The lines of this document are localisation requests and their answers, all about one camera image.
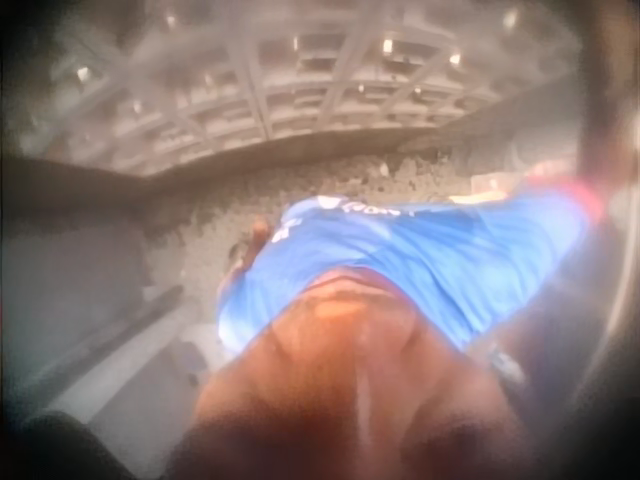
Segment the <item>ceiling beam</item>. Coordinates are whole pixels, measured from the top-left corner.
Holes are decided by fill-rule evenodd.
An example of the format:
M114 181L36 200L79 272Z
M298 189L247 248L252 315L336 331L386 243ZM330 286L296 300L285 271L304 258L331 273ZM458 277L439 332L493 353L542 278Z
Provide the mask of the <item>ceiling beam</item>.
M325 95L320 107L318 122L314 130L323 130L331 115L335 105L342 98L346 90L346 81L353 74L353 71L361 64L367 49L377 34L382 32L384 16L387 12L388 2L386 0L361 0L359 4L360 15L357 23L351 28L347 36L338 59L333 68L333 85Z

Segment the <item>blue shirt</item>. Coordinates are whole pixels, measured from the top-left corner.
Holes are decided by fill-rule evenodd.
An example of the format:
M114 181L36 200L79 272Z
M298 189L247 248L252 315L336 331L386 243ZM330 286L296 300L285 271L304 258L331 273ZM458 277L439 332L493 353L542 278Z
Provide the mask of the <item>blue shirt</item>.
M240 352L318 276L361 267L398 286L463 349L522 309L589 225L579 202L552 189L473 206L313 197L284 213L252 267L224 292L218 331Z

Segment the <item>man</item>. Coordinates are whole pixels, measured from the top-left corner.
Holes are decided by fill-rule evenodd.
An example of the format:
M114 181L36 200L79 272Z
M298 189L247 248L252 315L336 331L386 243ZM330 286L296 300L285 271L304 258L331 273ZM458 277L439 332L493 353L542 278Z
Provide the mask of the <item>man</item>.
M594 102L606 121L592 106L573 179L479 205L321 196L274 232L256 223L219 292L237 356L169 477L517 477L530 452L504 383L526 392L532 331L517 313L636 168L620 98Z

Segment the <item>ceiling light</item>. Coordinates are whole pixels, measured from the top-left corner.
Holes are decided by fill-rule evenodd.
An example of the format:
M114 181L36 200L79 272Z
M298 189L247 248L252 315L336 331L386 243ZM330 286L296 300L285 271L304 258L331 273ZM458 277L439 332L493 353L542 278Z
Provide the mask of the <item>ceiling light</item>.
M504 25L504 28L506 28L507 30L513 30L513 27L515 27L516 23L518 23L518 16L519 14L516 8L512 8L507 13L505 13L502 19L502 25Z
M393 40L387 38L382 43L382 53L384 53L385 55L389 55L391 52L393 52Z
M76 73L82 83L89 81L91 78L91 70L89 70L89 67L80 67Z

